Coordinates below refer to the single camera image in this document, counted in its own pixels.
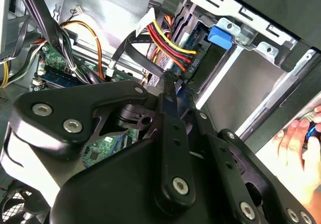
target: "red wire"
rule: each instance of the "red wire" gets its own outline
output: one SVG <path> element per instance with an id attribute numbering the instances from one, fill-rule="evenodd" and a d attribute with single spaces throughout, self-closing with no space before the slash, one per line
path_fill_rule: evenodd
<path id="1" fill-rule="evenodd" d="M 152 27 L 150 27 L 150 25 L 147 26 L 147 28 L 149 29 L 149 31 L 153 34 L 153 36 L 159 41 L 159 44 L 162 45 L 164 48 L 166 48 L 166 50 L 168 50 L 172 55 L 185 60 L 188 63 L 191 63 L 191 60 L 188 59 L 187 57 L 184 57 L 176 52 L 174 52 L 171 48 L 169 48 L 169 46 L 167 46 L 166 44 L 164 44 L 160 38 L 158 37 L 158 35 L 156 34 L 156 32 L 153 30 Z"/>

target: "cable connector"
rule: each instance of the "cable connector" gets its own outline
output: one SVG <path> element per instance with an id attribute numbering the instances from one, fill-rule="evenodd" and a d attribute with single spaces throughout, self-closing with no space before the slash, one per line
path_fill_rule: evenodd
<path id="1" fill-rule="evenodd" d="M 81 6 L 76 6 L 75 10 L 76 10 L 78 15 L 84 14 L 83 10 L 81 9 Z"/>

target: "blue drive latch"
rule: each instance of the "blue drive latch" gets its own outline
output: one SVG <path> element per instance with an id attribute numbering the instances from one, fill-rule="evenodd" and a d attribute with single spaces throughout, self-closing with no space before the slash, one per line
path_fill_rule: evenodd
<path id="1" fill-rule="evenodd" d="M 233 45 L 232 36 L 216 26 L 211 28 L 207 39 L 226 50 L 229 50 Z"/>

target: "yellow wire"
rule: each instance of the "yellow wire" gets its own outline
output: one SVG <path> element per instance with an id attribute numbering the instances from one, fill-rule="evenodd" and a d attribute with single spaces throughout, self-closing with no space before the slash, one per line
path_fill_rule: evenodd
<path id="1" fill-rule="evenodd" d="M 9 63 L 7 62 L 7 78 L 6 78 L 6 83 L 8 83 L 8 80 L 9 80 Z"/>
<path id="2" fill-rule="evenodd" d="M 186 49 L 182 49 L 178 46 L 176 46 L 173 42 L 171 42 L 165 35 L 164 33 L 161 31 L 161 29 L 159 28 L 156 20 L 153 20 L 153 23 L 155 25 L 155 28 L 157 30 L 157 32 L 164 38 L 164 40 L 173 48 L 175 48 L 176 50 L 178 51 L 181 51 L 181 52 L 184 52 L 184 53 L 188 53 L 188 54 L 196 54 L 197 52 L 196 51 L 191 51 L 191 50 L 186 50 Z"/>
<path id="3" fill-rule="evenodd" d="M 5 62 L 3 65 L 4 65 L 4 78 L 2 80 L 0 88 L 5 86 L 6 82 L 8 81 L 8 65 L 7 65 L 7 62 Z"/>

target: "silver screw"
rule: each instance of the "silver screw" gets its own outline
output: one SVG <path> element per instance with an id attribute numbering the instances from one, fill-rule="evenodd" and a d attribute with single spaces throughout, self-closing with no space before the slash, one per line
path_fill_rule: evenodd
<path id="1" fill-rule="evenodd" d="M 288 208 L 288 209 L 286 209 L 286 211 L 292 221 L 294 221 L 295 223 L 299 223 L 299 218 L 297 217 L 297 215 L 295 214 L 295 212 L 293 210 Z"/>
<path id="2" fill-rule="evenodd" d="M 310 217 L 305 214 L 303 211 L 300 212 L 303 220 L 307 223 L 307 224 L 312 224 L 312 220 L 310 219 Z"/>
<path id="3" fill-rule="evenodd" d="M 250 220 L 254 220 L 255 219 L 255 213 L 252 209 L 252 207 L 246 203 L 246 202 L 241 202 L 240 204 L 241 210 L 243 212 L 243 214 L 249 218 Z"/>
<path id="4" fill-rule="evenodd" d="M 64 129 L 69 133 L 79 133 L 82 131 L 82 124 L 78 120 L 66 120 L 64 121 Z"/>
<path id="5" fill-rule="evenodd" d="M 136 90 L 137 92 L 139 92 L 139 93 L 143 93 L 143 90 L 142 90 L 141 88 L 139 88 L 139 87 L 136 87 L 135 90 Z"/>
<path id="6" fill-rule="evenodd" d="M 174 178 L 173 187 L 181 195 L 186 195 L 189 192 L 189 186 L 186 181 L 179 177 Z"/>
<path id="7" fill-rule="evenodd" d="M 45 103 L 38 103 L 32 107 L 32 111 L 39 116 L 48 116 L 52 113 L 52 108 Z"/>
<path id="8" fill-rule="evenodd" d="M 231 132 L 227 132 L 227 135 L 231 138 L 231 139 L 234 139 L 234 134 L 232 134 Z"/>
<path id="9" fill-rule="evenodd" d="M 200 116 L 201 116 L 203 119 L 207 119 L 207 116 L 206 116 L 205 113 L 200 112 Z"/>

